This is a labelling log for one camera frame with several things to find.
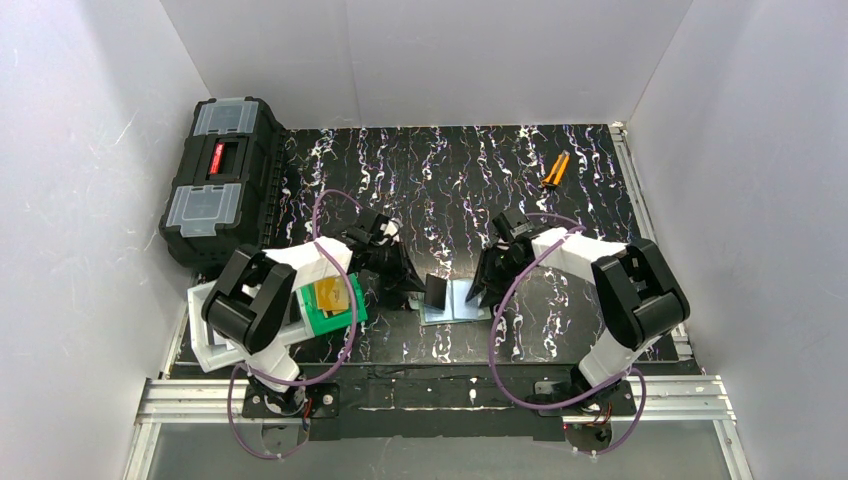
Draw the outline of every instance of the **gray floor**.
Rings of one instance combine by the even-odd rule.
[[[618,424],[617,431],[624,430]],[[240,427],[259,446],[259,426]],[[280,451],[294,430],[266,433]],[[357,439],[313,442],[284,462],[258,460],[236,444],[226,424],[165,424],[150,478],[318,479],[726,479],[712,422],[645,422],[619,450],[593,462],[566,443],[529,438]]]

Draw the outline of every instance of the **black toolbox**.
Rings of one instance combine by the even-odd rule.
[[[273,245],[286,130],[264,101],[210,99],[194,121],[159,232],[174,259],[217,277],[236,247]]]

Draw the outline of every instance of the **yellow sandpaper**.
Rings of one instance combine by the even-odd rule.
[[[315,282],[315,306],[336,314],[350,308],[350,298],[341,277],[325,278]]]

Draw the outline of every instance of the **metal frame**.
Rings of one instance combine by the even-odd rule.
[[[646,238],[656,241],[651,217],[642,196],[639,178],[627,145],[627,130],[622,122],[610,125],[619,165],[624,174],[627,192],[633,203],[636,222]],[[172,380],[170,370],[179,351],[185,331],[186,315],[168,350],[162,369],[162,380],[149,380],[136,418],[132,449],[124,479],[145,479],[150,472],[160,427],[164,423],[226,423],[228,380]],[[681,360],[692,358],[689,337],[683,325],[672,332]],[[628,380],[636,401],[643,394],[635,377]],[[239,423],[299,423],[298,419],[245,419],[241,405],[247,385],[237,380],[233,390],[233,413]],[[644,421],[712,421],[732,480],[752,478],[742,444],[736,432],[736,414],[719,376],[679,375],[647,377],[647,404]],[[565,416],[563,423],[587,423],[593,418]],[[628,422],[632,416],[614,416],[611,421]]]

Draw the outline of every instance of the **red label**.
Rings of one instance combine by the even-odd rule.
[[[215,145],[215,154],[212,155],[212,166],[209,167],[209,175],[214,175],[218,173],[218,169],[221,168],[221,155],[224,153],[224,144],[219,143]]]

